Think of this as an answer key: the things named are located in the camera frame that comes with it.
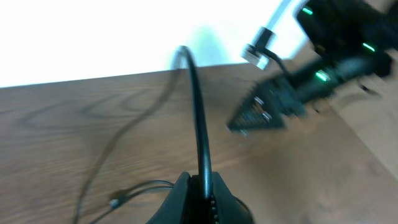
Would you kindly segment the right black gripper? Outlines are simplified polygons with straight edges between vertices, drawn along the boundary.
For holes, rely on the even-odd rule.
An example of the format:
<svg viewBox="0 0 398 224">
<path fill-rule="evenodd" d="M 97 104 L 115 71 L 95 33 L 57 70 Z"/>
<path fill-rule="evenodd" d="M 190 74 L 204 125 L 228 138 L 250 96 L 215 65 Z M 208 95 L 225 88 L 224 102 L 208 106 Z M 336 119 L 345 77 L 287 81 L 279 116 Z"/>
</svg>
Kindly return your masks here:
<svg viewBox="0 0 398 224">
<path fill-rule="evenodd" d="M 302 116 L 304 104 L 327 98 L 346 82 L 373 73 L 370 55 L 329 55 L 294 71 L 281 60 L 274 61 L 282 74 L 253 86 L 227 122 L 230 131 L 284 129 L 283 114 Z"/>
</svg>

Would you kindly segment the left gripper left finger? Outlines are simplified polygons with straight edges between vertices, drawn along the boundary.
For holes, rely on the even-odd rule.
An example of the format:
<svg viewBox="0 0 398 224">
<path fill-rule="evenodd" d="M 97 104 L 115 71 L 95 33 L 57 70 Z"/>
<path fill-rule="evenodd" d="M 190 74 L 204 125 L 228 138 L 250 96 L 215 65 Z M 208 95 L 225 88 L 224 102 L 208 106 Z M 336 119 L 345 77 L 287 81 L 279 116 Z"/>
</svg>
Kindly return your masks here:
<svg viewBox="0 0 398 224">
<path fill-rule="evenodd" d="M 182 172 L 158 211 L 147 224 L 180 224 L 187 198 L 190 174 Z"/>
</svg>

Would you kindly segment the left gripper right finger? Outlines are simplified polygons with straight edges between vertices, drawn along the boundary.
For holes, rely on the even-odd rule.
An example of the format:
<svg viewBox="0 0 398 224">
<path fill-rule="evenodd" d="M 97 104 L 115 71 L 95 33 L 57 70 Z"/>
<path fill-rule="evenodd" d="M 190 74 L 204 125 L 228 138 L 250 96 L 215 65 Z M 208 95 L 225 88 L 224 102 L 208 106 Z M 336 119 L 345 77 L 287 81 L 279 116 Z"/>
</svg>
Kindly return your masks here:
<svg viewBox="0 0 398 224">
<path fill-rule="evenodd" d="M 251 213 L 229 191 L 218 172 L 212 173 L 213 195 L 219 224 L 254 223 Z"/>
</svg>

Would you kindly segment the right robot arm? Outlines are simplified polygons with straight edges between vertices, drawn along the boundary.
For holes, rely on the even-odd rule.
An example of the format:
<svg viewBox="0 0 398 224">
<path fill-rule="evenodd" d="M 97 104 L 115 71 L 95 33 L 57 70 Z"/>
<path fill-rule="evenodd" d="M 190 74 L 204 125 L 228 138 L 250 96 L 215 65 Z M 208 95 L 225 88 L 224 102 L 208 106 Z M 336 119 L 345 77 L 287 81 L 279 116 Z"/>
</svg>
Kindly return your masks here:
<svg viewBox="0 0 398 224">
<path fill-rule="evenodd" d="M 285 116 L 306 115 L 307 103 L 330 97 L 346 82 L 391 74 L 387 51 L 397 48 L 396 2 L 382 13 L 364 1 L 307 1 L 295 17 L 319 57 L 289 71 L 267 49 L 273 31 L 262 28 L 245 57 L 266 56 L 281 71 L 256 83 L 228 122 L 230 131 L 284 128 Z"/>
</svg>

